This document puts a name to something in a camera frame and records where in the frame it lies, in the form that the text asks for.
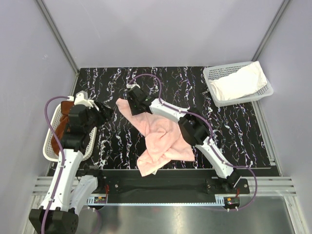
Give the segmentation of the brown towel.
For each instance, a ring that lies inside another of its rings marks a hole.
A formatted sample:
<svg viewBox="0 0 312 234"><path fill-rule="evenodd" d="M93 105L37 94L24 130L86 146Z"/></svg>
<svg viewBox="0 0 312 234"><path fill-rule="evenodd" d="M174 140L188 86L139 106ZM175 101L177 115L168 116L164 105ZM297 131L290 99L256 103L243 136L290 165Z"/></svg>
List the brown towel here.
<svg viewBox="0 0 312 234"><path fill-rule="evenodd" d="M55 130L55 133L56 133L59 140L61 140L63 137L63 132L65 129L65 126L69 120L68 115L69 115L70 109L73 106L74 106L73 101L62 101L60 104L62 116L60 117L60 123ZM54 136L52 136L51 145L52 145L53 152L58 156L60 148L59 148L58 143L57 143Z"/></svg>

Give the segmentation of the pink towel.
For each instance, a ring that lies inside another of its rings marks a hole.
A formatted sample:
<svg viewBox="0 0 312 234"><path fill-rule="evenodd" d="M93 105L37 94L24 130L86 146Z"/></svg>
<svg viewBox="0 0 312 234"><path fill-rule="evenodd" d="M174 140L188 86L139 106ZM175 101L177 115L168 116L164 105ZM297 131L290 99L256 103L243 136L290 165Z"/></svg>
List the pink towel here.
<svg viewBox="0 0 312 234"><path fill-rule="evenodd" d="M195 160L192 148L183 139L177 123L150 113L134 116L128 101L121 98L116 105L120 113L145 137L146 150L136 162L141 176L155 174L172 160Z"/></svg>

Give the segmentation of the white towel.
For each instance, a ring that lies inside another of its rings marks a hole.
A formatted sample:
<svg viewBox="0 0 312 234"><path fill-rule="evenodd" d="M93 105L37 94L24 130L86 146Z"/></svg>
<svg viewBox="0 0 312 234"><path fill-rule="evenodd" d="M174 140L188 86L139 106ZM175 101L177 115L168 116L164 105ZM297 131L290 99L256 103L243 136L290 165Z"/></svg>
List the white towel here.
<svg viewBox="0 0 312 234"><path fill-rule="evenodd" d="M207 74L212 91L219 101L252 95L268 83L259 61L243 66L236 72L231 66L213 68Z"/></svg>

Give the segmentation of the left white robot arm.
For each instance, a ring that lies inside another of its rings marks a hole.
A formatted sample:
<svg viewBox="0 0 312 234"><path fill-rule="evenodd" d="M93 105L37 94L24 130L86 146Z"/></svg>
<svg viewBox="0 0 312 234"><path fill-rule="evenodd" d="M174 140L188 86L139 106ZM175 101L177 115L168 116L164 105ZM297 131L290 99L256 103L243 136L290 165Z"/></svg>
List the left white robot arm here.
<svg viewBox="0 0 312 234"><path fill-rule="evenodd" d="M69 113L63 136L58 139L60 156L51 185L38 209L31 209L29 221L39 234L74 234L78 215L92 192L105 188L100 175L86 174L73 188L74 179L91 140L90 133L110 121L113 109L98 101L74 104Z"/></svg>

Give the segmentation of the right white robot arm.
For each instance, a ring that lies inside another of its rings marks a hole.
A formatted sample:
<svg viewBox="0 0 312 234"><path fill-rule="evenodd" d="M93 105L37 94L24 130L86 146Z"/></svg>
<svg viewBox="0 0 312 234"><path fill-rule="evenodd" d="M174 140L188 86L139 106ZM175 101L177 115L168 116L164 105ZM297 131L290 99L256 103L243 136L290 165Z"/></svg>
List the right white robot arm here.
<svg viewBox="0 0 312 234"><path fill-rule="evenodd" d="M127 100L132 115L150 113L177 123L185 142L200 150L213 166L223 191L233 193L238 189L241 175L218 149L213 141L211 125L197 109L169 104L159 97L144 92L137 84L127 85Z"/></svg>

